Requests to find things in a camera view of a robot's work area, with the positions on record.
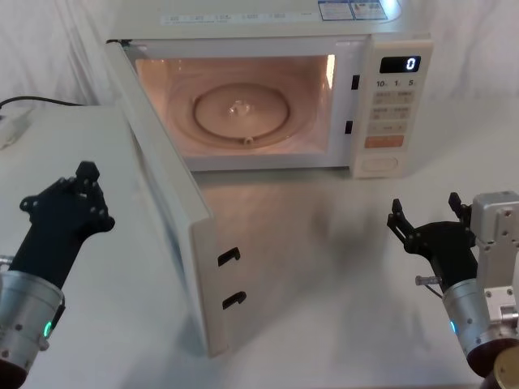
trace microwave door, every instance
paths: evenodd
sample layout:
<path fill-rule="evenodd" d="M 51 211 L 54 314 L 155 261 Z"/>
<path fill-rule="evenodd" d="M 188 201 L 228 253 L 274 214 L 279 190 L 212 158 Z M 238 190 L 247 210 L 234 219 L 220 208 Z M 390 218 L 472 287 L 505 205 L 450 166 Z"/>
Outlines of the microwave door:
<path fill-rule="evenodd" d="M 109 75 L 118 92 L 118 104 L 139 144 L 163 219 L 174 234 L 182 261 L 193 317 L 209 356 L 227 348 L 219 288 L 217 231 L 214 216 L 184 160 L 166 134 L 141 88 L 125 51 L 117 42 L 105 45 Z"/>

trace tabletop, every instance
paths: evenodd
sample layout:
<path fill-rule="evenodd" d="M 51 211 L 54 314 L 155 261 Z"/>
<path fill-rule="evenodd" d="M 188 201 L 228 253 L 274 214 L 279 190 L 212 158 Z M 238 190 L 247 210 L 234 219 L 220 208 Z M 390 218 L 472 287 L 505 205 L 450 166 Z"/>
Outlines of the tabletop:
<path fill-rule="evenodd" d="M 204 356 L 182 277 L 157 231 L 127 123 L 115 108 L 35 110 L 0 151 L 0 254 L 27 232 L 19 201 L 81 160 L 96 161 L 116 219 L 88 239 L 63 289 L 67 311 L 25 388 L 351 388 L 480 382 L 443 305 L 416 275 L 431 269 L 385 227 L 393 198 L 411 223 L 455 220 L 447 200 L 519 191 L 519 100 L 426 101 L 399 179 L 344 169 L 198 173 L 222 247 L 239 246 L 225 312 L 231 349 Z"/>

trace orange button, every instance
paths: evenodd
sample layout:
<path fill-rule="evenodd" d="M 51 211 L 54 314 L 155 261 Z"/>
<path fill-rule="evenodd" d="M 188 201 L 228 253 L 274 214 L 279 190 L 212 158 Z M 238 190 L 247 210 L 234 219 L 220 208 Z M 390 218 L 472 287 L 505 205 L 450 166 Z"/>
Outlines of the orange button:
<path fill-rule="evenodd" d="M 404 135 L 368 136 L 364 143 L 365 148 L 402 147 Z"/>

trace microwave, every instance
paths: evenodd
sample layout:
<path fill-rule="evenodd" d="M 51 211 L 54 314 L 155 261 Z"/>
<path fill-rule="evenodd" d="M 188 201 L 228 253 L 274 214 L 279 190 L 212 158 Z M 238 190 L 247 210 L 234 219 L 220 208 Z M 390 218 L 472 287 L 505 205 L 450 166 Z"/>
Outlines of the microwave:
<path fill-rule="evenodd" d="M 228 345 L 222 292 L 237 247 L 191 172 L 404 172 L 432 42 L 405 0 L 129 0 L 105 45 L 110 79 L 181 259 L 209 356 Z"/>

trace label sticker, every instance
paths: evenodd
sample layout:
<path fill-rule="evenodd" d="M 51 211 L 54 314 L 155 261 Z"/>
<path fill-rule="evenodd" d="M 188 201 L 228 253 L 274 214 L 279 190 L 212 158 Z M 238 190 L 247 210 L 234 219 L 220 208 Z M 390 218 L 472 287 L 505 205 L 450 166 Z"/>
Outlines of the label sticker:
<path fill-rule="evenodd" d="M 388 17 L 380 0 L 350 0 L 355 20 L 386 20 Z"/>
<path fill-rule="evenodd" d="M 349 0 L 319 0 L 318 3 L 324 21 L 354 19 Z"/>
<path fill-rule="evenodd" d="M 272 14 L 163 15 L 161 25 L 177 24 L 272 24 L 319 22 L 319 12 L 277 12 Z"/>

